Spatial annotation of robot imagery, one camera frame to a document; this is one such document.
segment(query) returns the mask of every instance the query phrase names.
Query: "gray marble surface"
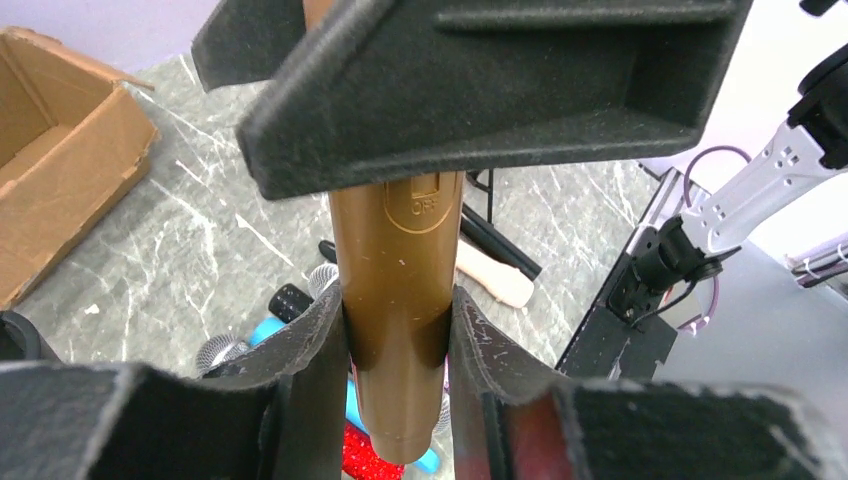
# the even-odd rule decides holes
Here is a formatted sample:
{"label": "gray marble surface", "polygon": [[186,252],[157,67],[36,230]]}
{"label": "gray marble surface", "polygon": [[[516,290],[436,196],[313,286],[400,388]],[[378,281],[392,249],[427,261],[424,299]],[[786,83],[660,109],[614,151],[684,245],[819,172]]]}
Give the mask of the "gray marble surface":
{"label": "gray marble surface", "polygon": [[[248,334],[284,283],[306,290],[322,262],[317,243],[332,238],[327,197],[270,203],[257,193],[232,127],[261,84],[205,95],[187,57],[139,76],[156,85],[136,91],[161,131],[150,175],[17,310],[66,361],[143,361],[191,376],[210,336]],[[635,162],[499,170],[495,180],[495,225],[544,270],[521,310],[459,282],[494,324],[553,365],[657,184]],[[485,211],[485,196],[466,192]],[[434,448],[437,477],[452,478],[450,434]]]}

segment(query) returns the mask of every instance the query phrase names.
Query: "cardboard box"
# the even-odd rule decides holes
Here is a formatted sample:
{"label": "cardboard box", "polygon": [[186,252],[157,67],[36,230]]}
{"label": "cardboard box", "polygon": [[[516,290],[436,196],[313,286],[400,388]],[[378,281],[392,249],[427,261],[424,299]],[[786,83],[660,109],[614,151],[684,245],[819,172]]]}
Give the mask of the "cardboard box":
{"label": "cardboard box", "polygon": [[53,38],[0,30],[0,309],[149,171],[156,128],[122,81],[150,87]]}

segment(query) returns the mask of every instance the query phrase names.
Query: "purple cable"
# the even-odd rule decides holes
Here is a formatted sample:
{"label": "purple cable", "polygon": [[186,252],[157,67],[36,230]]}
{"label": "purple cable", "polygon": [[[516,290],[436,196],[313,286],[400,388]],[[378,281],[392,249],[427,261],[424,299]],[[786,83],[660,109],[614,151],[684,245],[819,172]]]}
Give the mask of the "purple cable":
{"label": "purple cable", "polygon": [[[714,147],[707,148],[703,150],[701,153],[695,155],[695,158],[689,162],[689,166],[686,167],[686,171],[683,173],[683,199],[686,201],[686,206],[692,206],[692,182],[690,177],[692,176],[692,170],[695,168],[695,164],[698,163],[699,160],[706,157],[710,153],[713,152],[733,152],[743,159],[745,159],[745,163],[751,163],[751,156],[748,155],[744,150],[739,147],[734,147],[732,145],[716,145]],[[713,298],[710,300],[710,307],[707,309],[707,313],[705,315],[695,315],[691,319],[687,320],[686,323],[679,326],[678,330],[685,330],[687,328],[691,328],[694,332],[697,332],[699,329],[705,327],[707,323],[709,323],[710,319],[713,318],[713,314],[718,307],[718,294],[719,294],[719,286],[718,286],[718,276],[713,277]]]}

